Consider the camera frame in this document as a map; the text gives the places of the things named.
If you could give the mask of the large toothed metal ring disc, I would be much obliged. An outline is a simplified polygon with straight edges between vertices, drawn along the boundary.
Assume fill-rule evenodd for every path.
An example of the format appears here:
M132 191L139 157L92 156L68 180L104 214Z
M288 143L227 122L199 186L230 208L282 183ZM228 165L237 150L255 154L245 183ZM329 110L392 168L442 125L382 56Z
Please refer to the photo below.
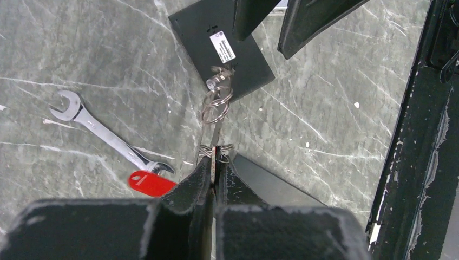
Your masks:
M219 139L221 135L221 129L223 126L223 120L224 118L221 121L215 124L212 124L212 126L214 126L214 129L213 129L210 146L219 145ZM219 185L218 183L219 183L219 177L220 177L219 168L221 164L222 163L219 161L219 159L216 159L215 157L211 157L211 181L212 181L212 190L215 195L218 193L218 185Z

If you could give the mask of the red key tag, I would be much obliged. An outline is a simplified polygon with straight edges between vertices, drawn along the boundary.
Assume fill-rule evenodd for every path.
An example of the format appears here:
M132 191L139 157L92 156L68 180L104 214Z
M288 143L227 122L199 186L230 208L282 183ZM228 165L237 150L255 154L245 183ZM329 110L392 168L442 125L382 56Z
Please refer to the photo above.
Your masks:
M176 187L177 183L146 171L136 171L127 179L128 186L145 195L159 198Z

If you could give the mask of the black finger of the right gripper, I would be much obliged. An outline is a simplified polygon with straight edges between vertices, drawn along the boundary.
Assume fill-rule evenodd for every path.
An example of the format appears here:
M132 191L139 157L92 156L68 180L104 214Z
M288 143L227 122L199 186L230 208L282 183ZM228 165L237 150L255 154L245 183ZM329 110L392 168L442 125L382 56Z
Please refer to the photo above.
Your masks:
M278 51L290 59L325 29L368 0L289 1L280 32Z
M237 41L247 39L279 3L280 0L234 1L233 37Z

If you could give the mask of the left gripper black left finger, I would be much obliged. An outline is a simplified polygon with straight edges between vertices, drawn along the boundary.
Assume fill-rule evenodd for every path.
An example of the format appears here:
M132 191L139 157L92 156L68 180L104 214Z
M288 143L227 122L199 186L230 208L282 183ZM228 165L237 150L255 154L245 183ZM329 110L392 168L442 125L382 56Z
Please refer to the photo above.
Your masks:
M210 259L211 161L161 198L43 199L13 221L1 259Z

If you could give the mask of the small silver keyring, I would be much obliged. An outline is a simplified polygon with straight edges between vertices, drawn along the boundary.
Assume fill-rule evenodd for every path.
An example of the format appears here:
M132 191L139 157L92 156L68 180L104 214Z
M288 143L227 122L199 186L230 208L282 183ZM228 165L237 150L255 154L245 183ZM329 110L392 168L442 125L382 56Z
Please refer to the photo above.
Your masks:
M202 102L201 122L212 125L221 121L230 109L233 89L230 86L219 86L207 92Z
M206 146L200 145L198 148L198 157L215 157L219 159L221 163L230 163L230 153L233 151L233 144L224 144L218 146Z

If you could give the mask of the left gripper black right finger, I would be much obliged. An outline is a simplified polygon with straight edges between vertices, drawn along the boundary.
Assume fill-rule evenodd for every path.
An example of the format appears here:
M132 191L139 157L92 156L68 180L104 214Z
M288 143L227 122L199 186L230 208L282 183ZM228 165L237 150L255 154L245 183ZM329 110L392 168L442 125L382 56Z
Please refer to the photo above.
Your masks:
M371 259L364 231L338 207L267 205L235 192L233 165L215 161L217 259Z

